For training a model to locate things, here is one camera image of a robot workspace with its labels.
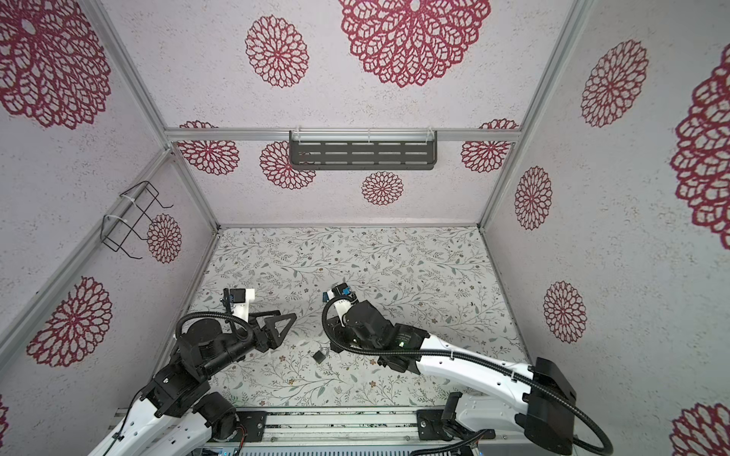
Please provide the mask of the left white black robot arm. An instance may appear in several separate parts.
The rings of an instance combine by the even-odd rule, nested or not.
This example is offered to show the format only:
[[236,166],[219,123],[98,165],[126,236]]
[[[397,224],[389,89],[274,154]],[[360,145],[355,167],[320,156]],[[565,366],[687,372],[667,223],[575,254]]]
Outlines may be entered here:
[[210,380],[252,351],[281,347],[297,321],[294,313],[258,313],[262,326],[228,313],[181,317],[169,361],[133,395],[121,423],[92,455],[187,455],[211,440],[245,438],[237,409]]

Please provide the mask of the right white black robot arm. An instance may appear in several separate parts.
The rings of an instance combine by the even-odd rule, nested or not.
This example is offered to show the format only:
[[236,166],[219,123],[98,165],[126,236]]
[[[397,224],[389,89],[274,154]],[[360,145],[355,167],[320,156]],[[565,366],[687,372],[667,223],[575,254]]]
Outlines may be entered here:
[[326,301],[323,330],[334,352],[376,358],[399,374],[445,378],[471,393],[454,393],[441,425],[449,436],[520,431],[542,450],[570,455],[577,393],[558,366],[545,358],[509,363],[460,349],[410,325],[394,324],[368,301],[340,296]]

